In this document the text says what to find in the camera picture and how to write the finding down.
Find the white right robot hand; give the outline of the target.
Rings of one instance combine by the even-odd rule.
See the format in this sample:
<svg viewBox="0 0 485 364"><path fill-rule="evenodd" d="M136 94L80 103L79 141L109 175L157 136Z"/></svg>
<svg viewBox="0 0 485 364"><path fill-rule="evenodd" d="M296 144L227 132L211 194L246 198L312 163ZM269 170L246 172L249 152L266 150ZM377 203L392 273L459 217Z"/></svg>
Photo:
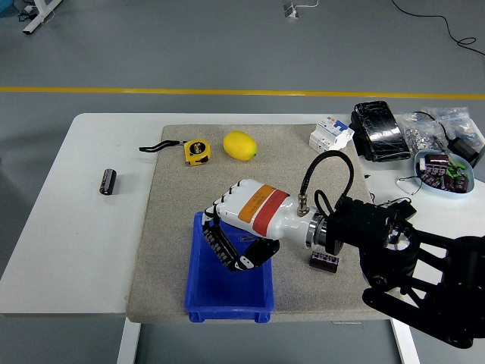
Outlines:
<svg viewBox="0 0 485 364"><path fill-rule="evenodd" d="M288 239L305 248L316 246L314 236L321 215L315 207L299 212L299 201L287 192L256 180L234 184L202 215L205 239L221 263L231 271L245 271L263 265ZM220 223L256 236L244 253L238 253Z"/></svg>

